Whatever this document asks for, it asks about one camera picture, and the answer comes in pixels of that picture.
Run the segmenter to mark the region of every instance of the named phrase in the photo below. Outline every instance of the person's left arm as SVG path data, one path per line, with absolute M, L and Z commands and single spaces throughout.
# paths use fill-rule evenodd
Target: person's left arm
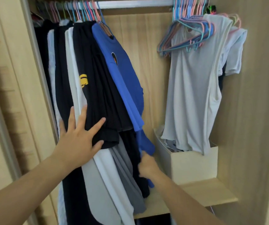
M 102 118 L 85 131 L 86 106 L 75 127 L 71 108 L 68 131 L 60 123 L 60 141 L 53 154 L 19 180 L 0 190 L 0 224 L 23 224 L 39 204 L 71 171 L 87 163 L 101 149 L 103 141 L 92 147 L 92 138 L 105 122 Z

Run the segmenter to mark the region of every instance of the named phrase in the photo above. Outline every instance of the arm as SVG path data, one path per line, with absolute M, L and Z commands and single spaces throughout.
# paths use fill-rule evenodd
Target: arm
M 92 138 L 105 122 L 101 119 L 89 131 L 84 130 L 86 106 L 75 127 L 74 108 L 71 108 L 68 131 L 60 123 L 60 141 L 53 154 L 22 176 L 0 190 L 0 224 L 23 224 L 48 194 L 72 170 L 88 162 L 101 149 L 103 141 L 92 147 Z
M 223 225 L 224 223 L 161 172 L 155 159 L 143 151 L 141 177 L 150 179 L 160 193 L 177 225 Z

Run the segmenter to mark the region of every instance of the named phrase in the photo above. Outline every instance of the storage box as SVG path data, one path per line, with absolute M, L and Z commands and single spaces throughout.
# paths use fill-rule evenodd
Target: storage box
M 156 152 L 166 173 L 176 184 L 202 181 L 217 177 L 218 147 L 211 145 L 206 155 L 195 151 L 171 152 L 161 139 L 163 126 L 154 129 Z

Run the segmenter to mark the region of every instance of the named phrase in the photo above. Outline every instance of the dark gray garment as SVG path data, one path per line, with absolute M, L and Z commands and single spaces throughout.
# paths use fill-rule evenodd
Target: dark gray garment
M 132 176 L 132 164 L 120 137 L 119 144 L 110 148 L 110 153 L 115 161 L 118 174 L 125 188 L 134 213 L 143 213 L 146 210 L 142 192 Z

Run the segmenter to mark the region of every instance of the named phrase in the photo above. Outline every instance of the shirt logo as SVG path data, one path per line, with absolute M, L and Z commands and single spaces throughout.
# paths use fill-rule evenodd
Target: shirt logo
M 79 78 L 80 78 L 81 88 L 83 88 L 85 85 L 89 84 L 88 83 L 88 78 L 87 78 L 86 74 L 81 74 L 79 76 Z
M 114 53 L 114 52 L 112 52 L 112 56 L 113 56 L 113 58 L 114 58 L 114 60 L 115 60 L 116 64 L 118 65 L 117 57 L 116 57 L 116 55 L 115 55 L 115 53 Z

